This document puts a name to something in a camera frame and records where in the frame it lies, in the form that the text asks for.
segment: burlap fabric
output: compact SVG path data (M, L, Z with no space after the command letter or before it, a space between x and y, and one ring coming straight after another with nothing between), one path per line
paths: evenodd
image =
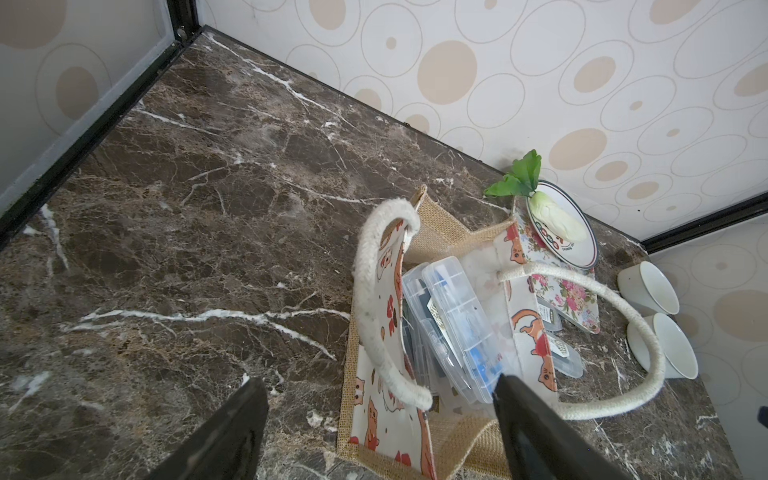
M406 264L431 262L451 255L460 257L472 251L480 243L493 240L512 225L510 220L472 232L432 200L424 185L419 188L411 202L419 212L422 226L406 251L404 258ZM359 345L354 310L351 317L344 366L337 454L345 460L364 465L383 478L423 480L424 477L415 469L377 454L364 445L347 442L352 431ZM497 478L511 478L498 422L478 417L447 417L431 412L428 414L428 419L439 480L451 478L462 466Z

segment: frosted glass panel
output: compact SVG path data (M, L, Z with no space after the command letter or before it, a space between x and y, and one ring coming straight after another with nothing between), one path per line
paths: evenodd
M0 212L172 41L165 0L0 2Z

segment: cat print fabric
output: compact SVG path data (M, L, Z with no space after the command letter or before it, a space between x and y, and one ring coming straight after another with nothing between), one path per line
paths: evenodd
M522 240L517 223L493 240L503 270L528 261ZM558 386L552 352L544 323L538 314L535 285L528 277L508 280L504 284L508 324L517 349L522 379L547 403L557 402Z
M381 341L398 370L413 379L402 344L402 257L406 245L401 221L379 245L376 299L381 312ZM358 345L355 398L350 443L385 455L406 467L437 479L426 414L395 397L377 373L363 345Z

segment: jute tote bag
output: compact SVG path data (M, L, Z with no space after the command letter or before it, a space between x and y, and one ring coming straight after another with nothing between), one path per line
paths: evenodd
M664 354L640 314L593 279L517 259L516 231L514 221L509 220L472 232L432 200L426 186L410 202L387 200L371 213L360 232L355 259L353 311L337 440L337 454L341 458L358 462L383 478L443 480L451 478L462 466L497 478L510 478L501 433L493 415L446 412L442 400L435 402L429 389L415 383L411 362L403 348L400 321L404 262L416 264L451 255L463 257L484 248L511 252L511 256L499 256L493 281L486 282L503 286L498 289L500 298L493 299L507 306L508 315L505 313L499 328L508 332L501 332L500 336L508 336L510 349L519 357L518 374L564 419L617 415L637 408L658 393L664 381ZM534 273L582 285L613 303L634 323L652 357L645 381L614 399L585 404L558 402L549 345L546 336L539 333L543 325L535 311L535 295L528 285L528 276Z

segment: green leaf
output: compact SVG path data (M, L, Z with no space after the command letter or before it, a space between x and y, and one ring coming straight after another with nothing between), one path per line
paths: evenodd
M532 191L528 185L523 184L512 175L505 175L504 180L486 188L484 194L490 197L508 197L509 195L524 195L527 197Z
M533 192L538 186L538 175L541 171L541 155L531 150L521 160L512 163L511 174L520 180Z

